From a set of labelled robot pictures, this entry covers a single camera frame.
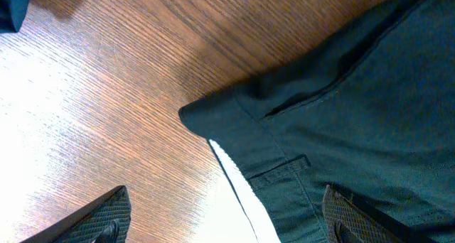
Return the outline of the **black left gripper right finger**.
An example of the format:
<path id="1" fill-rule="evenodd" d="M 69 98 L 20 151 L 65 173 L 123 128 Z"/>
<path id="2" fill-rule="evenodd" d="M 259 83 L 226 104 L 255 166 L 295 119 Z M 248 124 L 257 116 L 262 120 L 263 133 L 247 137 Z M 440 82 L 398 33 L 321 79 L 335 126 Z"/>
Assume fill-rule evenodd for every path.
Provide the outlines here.
<path id="1" fill-rule="evenodd" d="M 433 243 L 354 194 L 327 185 L 322 205 L 330 243 Z"/>

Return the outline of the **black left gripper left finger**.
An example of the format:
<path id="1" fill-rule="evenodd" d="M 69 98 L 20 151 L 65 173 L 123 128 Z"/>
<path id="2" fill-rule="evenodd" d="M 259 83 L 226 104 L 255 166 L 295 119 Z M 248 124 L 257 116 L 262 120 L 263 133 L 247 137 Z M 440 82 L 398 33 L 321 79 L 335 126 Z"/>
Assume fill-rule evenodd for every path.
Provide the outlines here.
<path id="1" fill-rule="evenodd" d="M 23 243 L 125 243 L 132 207 L 119 185 Z"/>

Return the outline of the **black shorts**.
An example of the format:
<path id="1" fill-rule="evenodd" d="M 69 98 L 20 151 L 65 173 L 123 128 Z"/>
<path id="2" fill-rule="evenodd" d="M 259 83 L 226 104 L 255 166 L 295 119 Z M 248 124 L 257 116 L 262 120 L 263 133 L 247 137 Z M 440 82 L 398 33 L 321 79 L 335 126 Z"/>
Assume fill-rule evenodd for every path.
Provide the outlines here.
<path id="1" fill-rule="evenodd" d="M 454 241 L 454 0 L 387 0 L 314 50 L 180 109 L 257 242 L 328 242 L 332 186 L 411 242 Z"/>

